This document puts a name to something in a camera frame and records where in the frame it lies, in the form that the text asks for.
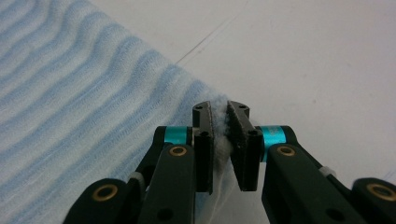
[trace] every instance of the striped fabric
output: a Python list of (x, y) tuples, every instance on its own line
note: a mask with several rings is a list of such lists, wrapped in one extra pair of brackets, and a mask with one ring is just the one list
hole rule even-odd
[(225, 97), (86, 1), (0, 1), (0, 223), (63, 222), (206, 100)]

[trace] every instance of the white table surface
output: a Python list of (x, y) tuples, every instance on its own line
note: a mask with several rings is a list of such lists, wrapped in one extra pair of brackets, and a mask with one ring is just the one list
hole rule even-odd
[[(347, 187), (396, 184), (396, 1), (92, 2), (255, 125), (292, 127)], [(213, 223), (266, 223), (261, 194), (235, 190)]]

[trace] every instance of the towel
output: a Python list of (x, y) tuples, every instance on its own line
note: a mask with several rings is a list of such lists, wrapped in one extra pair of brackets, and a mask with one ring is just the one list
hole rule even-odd
[[(1, 1), (0, 222), (62, 223), (91, 183), (128, 179), (157, 126), (191, 125), (195, 104), (211, 101), (224, 130), (226, 99), (87, 1)], [(230, 192), (229, 153), (198, 221)]]

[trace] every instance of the metal bolt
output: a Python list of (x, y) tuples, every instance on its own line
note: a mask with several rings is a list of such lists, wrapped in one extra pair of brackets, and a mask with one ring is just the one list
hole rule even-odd
[(276, 151), (284, 156), (294, 156), (296, 151), (290, 147), (278, 147)]
[(396, 202), (396, 192), (388, 187), (374, 183), (368, 184), (367, 189), (377, 198), (390, 202)]
[(92, 198), (97, 202), (105, 202), (113, 198), (119, 189), (113, 184), (106, 184), (97, 188), (92, 195)]
[(172, 156), (184, 156), (187, 153), (187, 149), (184, 147), (172, 147), (169, 149), (169, 153)]
[(208, 137), (209, 136), (209, 132), (201, 132), (200, 135), (202, 137)]

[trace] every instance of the screw hole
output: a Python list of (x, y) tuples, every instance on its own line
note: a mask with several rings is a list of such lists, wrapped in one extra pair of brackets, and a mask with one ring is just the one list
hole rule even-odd
[(110, 195), (111, 192), (113, 192), (113, 189), (111, 189), (111, 188), (101, 189), (98, 192), (98, 196), (99, 197), (106, 197), (106, 196)]
[(247, 133), (250, 134), (250, 135), (257, 135), (257, 134), (259, 134), (259, 132), (257, 132), (257, 130), (250, 130), (250, 131), (248, 131)]
[(329, 216), (332, 220), (335, 221), (344, 221), (346, 218), (344, 217), (344, 215), (335, 209), (329, 208), (326, 210), (326, 214), (327, 216)]
[(183, 152), (184, 152), (184, 148), (177, 147), (177, 148), (175, 148), (175, 149), (173, 150), (173, 152), (176, 153), (176, 154), (183, 153)]
[(163, 208), (157, 214), (157, 218), (160, 221), (168, 221), (172, 219), (172, 217), (173, 217), (173, 211), (169, 208)]
[(209, 132), (201, 132), (200, 135), (202, 137), (208, 137), (209, 136)]
[(373, 191), (375, 191), (378, 194), (381, 194), (385, 197), (390, 197), (392, 195), (392, 192), (388, 189), (380, 188), (380, 187), (373, 187)]
[(287, 154), (289, 154), (289, 153), (291, 153), (291, 149), (290, 148), (288, 148), (288, 147), (283, 147), (282, 149), (280, 149), (283, 153), (287, 153)]

